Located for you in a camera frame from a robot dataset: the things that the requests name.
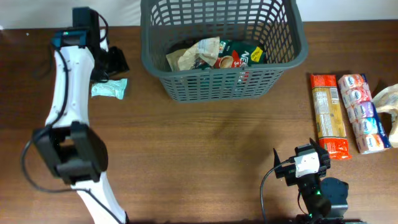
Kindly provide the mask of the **beige paper bag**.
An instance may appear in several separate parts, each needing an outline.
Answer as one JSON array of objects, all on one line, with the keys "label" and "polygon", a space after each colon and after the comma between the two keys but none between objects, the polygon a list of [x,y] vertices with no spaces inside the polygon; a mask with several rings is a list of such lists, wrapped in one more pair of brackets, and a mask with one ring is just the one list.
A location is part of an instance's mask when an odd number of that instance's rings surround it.
[{"label": "beige paper bag", "polygon": [[218,58],[219,46],[219,37],[207,38],[187,49],[180,49],[167,54],[166,59],[173,72],[193,70],[203,62],[213,66]]}]

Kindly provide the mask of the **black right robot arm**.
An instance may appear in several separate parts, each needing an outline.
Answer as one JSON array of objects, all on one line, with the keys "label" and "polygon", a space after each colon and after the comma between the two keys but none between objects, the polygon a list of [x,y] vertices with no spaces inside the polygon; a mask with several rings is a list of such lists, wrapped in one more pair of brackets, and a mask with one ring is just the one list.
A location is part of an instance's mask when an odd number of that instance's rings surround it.
[{"label": "black right robot arm", "polygon": [[284,179],[288,187],[298,188],[297,200],[303,200],[295,223],[362,223],[358,219],[345,219],[348,210],[348,183],[327,177],[331,167],[328,151],[314,140],[295,148],[295,154],[285,161],[279,159],[274,149],[272,171],[278,179]]}]

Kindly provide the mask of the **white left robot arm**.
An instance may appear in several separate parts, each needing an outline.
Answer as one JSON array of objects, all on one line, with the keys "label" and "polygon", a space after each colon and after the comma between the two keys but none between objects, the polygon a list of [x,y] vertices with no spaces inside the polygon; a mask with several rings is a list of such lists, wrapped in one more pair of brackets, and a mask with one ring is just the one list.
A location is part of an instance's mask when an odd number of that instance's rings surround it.
[{"label": "white left robot arm", "polygon": [[[121,49],[109,47],[104,17],[90,7],[72,9],[72,26],[59,30],[51,40],[56,79],[50,113],[42,128],[33,130],[20,157],[25,179],[41,192],[76,192],[95,223],[129,223],[107,177],[105,143],[90,128],[88,97],[91,82],[106,83],[110,76],[129,70]],[[25,158],[31,145],[50,173],[65,189],[47,189],[29,175]]]}]

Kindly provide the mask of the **teal snack packet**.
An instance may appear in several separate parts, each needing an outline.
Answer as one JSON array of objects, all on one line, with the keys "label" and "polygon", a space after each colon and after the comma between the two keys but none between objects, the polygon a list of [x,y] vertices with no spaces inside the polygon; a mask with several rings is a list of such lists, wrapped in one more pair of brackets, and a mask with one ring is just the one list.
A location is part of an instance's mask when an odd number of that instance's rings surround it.
[{"label": "teal snack packet", "polygon": [[91,87],[91,96],[108,96],[122,100],[124,98],[127,83],[127,78],[109,80],[106,83],[95,83]]}]

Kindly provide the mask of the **green coffee mix bag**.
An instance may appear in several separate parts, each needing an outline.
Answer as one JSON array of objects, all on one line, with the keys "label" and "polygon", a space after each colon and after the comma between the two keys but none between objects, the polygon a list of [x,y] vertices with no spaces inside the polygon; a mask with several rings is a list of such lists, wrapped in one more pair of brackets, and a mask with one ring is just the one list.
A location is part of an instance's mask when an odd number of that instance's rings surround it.
[{"label": "green coffee mix bag", "polygon": [[202,59],[196,59],[193,69],[208,68],[239,68],[246,65],[257,65],[266,62],[265,51],[249,42],[235,40],[221,40],[218,58],[214,65]]}]

